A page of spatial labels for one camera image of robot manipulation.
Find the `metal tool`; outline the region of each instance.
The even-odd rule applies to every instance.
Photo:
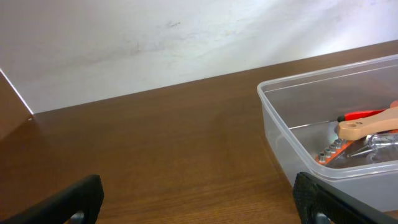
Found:
[[[326,159],[325,153],[320,152],[319,155],[318,155],[318,160],[319,160],[319,162],[324,163],[324,162],[326,162],[325,159]]]
[[[334,145],[336,146],[336,149],[341,149],[343,141],[341,139],[336,139]]]
[[[329,149],[330,149],[331,153],[333,153],[333,154],[336,153],[336,145],[330,144]]]
[[[398,129],[398,108],[385,111],[352,121],[342,121],[338,124],[338,137],[347,140],[359,140],[368,134]]]
[[[348,157],[356,157],[371,152],[377,152],[378,149],[387,146],[398,146],[398,134],[397,133],[387,133],[387,134],[374,134],[370,138],[367,138],[368,142],[365,146],[358,149],[354,153],[348,155]]]
[[[386,109],[381,109],[381,110],[368,110],[368,111],[355,111],[351,113],[346,113],[344,115],[341,115],[337,118],[338,122],[342,121],[351,121],[354,119],[359,119],[359,118],[367,118],[373,115],[376,115],[378,113],[381,113],[385,111]]]
[[[326,158],[330,158],[330,157],[331,157],[331,150],[330,150],[330,148],[326,148],[326,149],[325,149],[325,156],[326,156]]]

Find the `screwdriver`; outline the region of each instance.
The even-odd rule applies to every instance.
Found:
[[[378,149],[383,147],[396,145],[398,145],[397,133],[374,134],[369,138],[369,141],[365,146],[348,155],[348,157],[361,156],[371,152],[377,152]]]
[[[368,110],[368,111],[355,111],[351,113],[346,113],[344,115],[341,115],[337,118],[338,122],[342,121],[352,121],[354,119],[359,119],[359,118],[367,118],[373,115],[376,115],[378,113],[381,113],[385,111],[386,109],[381,109],[381,110]]]

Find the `clear plastic container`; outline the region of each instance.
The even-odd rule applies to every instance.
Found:
[[[314,160],[337,138],[339,115],[398,100],[398,55],[269,80],[257,91],[266,138],[292,185],[306,171],[378,210],[398,210],[398,161],[332,169]]]

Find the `white wall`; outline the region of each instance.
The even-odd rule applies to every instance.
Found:
[[[2,0],[33,112],[398,39],[394,0]]]

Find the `wooden table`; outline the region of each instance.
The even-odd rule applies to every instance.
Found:
[[[398,41],[35,114],[0,142],[0,220],[88,174],[97,223],[298,223],[258,83],[398,54]]]

